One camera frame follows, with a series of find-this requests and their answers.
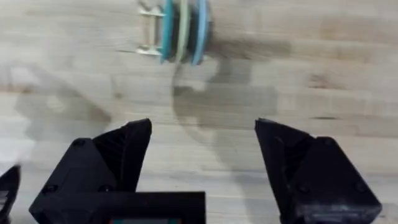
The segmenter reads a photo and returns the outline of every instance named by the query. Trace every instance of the screw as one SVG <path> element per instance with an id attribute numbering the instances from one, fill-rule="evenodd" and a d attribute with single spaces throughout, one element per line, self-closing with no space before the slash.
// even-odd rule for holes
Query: screw
<path id="1" fill-rule="evenodd" d="M 365 193 L 365 191 L 367 190 L 366 185 L 364 185 L 362 182 L 358 182 L 354 185 L 355 190 L 357 190 L 358 192 L 361 193 Z"/>
<path id="2" fill-rule="evenodd" d="M 76 140 L 74 140 L 74 141 L 72 142 L 72 146 L 81 147 L 81 146 L 84 146 L 85 143 L 86 143 L 86 141 L 83 140 L 83 139 L 76 139 Z"/>
<path id="3" fill-rule="evenodd" d="M 297 184 L 296 189 L 302 194 L 308 194 L 311 192 L 310 187 L 305 184 Z"/>
<path id="4" fill-rule="evenodd" d="M 48 193 L 54 193 L 58 190 L 58 186 L 57 185 L 46 185 L 44 186 L 42 193 L 44 195 L 48 194 Z"/>
<path id="5" fill-rule="evenodd" d="M 326 145 L 331 145 L 331 144 L 333 144 L 334 143 L 334 140 L 332 139 L 332 138 L 326 138 L 325 139 L 325 144 Z"/>
<path id="6" fill-rule="evenodd" d="M 99 192 L 110 192 L 113 190 L 113 187 L 108 185 L 108 184 L 104 184 L 101 187 L 98 188 Z"/>

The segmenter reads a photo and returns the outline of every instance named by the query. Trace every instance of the wood grain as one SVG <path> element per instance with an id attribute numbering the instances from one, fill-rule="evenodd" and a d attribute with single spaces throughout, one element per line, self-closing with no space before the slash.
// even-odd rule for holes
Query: wood grain
<path id="1" fill-rule="evenodd" d="M 161 1 L 148 1 L 155 4 Z M 206 190 L 208 223 L 278 223 L 254 120 L 329 135 L 398 223 L 398 3 L 210 0 L 199 67 L 129 52 L 127 0 L 0 0 L 0 169 L 22 162 L 15 223 L 70 142 L 154 124 L 139 190 Z"/>

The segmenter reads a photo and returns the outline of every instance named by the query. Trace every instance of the white plastic part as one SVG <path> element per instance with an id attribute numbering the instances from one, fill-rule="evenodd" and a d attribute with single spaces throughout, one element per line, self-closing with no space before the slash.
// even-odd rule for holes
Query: white plastic part
<path id="1" fill-rule="evenodd" d="M 144 55 L 161 55 L 157 40 L 157 31 L 159 28 L 158 19 L 164 16 L 163 10 L 160 6 L 154 6 L 149 9 L 144 3 L 138 3 L 138 12 L 142 16 L 142 31 L 144 40 L 143 44 L 136 50 L 138 54 Z"/>

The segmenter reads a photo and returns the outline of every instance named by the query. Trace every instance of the display screen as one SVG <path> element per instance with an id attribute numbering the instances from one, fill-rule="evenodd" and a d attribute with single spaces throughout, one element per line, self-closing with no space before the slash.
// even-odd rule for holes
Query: display screen
<path id="1" fill-rule="evenodd" d="M 173 218 L 158 218 L 158 219 L 143 219 L 143 218 L 129 218 L 129 219 L 114 219 L 109 224 L 182 224 L 180 219 Z"/>

